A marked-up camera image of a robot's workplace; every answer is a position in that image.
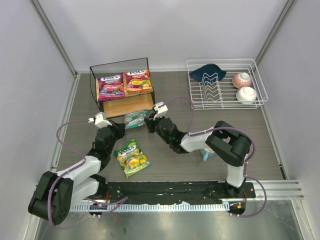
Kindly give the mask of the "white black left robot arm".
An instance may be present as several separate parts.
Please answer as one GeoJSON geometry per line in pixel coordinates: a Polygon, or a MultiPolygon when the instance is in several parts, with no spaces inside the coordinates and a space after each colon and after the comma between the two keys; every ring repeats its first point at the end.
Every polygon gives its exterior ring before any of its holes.
{"type": "Polygon", "coordinates": [[[28,212],[53,226],[61,224],[71,207],[88,197],[101,197],[106,179],[99,176],[110,162],[117,140],[125,136],[125,124],[111,121],[99,127],[90,151],[73,166],[42,174],[28,205],[28,212]]]}

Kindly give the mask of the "purple Fox's berries candy bag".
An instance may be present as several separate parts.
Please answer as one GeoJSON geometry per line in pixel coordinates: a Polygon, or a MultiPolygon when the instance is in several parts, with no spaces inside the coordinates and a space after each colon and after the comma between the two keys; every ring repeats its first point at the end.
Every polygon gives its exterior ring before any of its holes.
{"type": "Polygon", "coordinates": [[[107,102],[125,97],[123,74],[97,78],[98,102],[107,102]]]}

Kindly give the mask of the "green Fox's spring tea bag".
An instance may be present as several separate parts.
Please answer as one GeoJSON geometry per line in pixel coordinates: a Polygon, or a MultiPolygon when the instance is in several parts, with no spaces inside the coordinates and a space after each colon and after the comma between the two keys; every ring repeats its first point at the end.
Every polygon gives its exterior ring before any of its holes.
{"type": "Polygon", "coordinates": [[[136,138],[128,141],[122,149],[115,150],[114,155],[127,179],[151,165],[136,138]]]}

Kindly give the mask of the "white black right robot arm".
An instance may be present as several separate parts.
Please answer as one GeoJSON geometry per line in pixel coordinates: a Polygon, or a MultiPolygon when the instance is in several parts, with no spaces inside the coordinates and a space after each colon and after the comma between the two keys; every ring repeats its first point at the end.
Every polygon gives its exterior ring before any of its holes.
{"type": "Polygon", "coordinates": [[[245,132],[224,121],[204,131],[182,132],[170,118],[158,117],[155,113],[144,121],[148,132],[157,133],[177,154],[211,149],[227,164],[225,191],[232,197],[244,192],[246,164],[256,151],[256,144],[245,132]]]}

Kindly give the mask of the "teal Fox's blossom candy bag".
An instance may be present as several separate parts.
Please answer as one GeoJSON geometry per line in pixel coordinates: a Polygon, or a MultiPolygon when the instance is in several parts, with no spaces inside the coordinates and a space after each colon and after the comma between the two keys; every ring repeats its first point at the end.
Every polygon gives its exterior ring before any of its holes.
{"type": "Polygon", "coordinates": [[[145,125],[148,110],[139,110],[124,115],[125,129],[133,129],[145,125]]]}

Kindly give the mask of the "orange Fox's fruits candy bag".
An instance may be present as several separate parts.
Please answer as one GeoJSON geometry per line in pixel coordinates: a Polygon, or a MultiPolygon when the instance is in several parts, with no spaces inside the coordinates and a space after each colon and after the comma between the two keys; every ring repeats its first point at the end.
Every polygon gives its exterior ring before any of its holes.
{"type": "Polygon", "coordinates": [[[127,95],[137,95],[153,91],[148,69],[125,72],[123,77],[126,81],[127,95]]]}

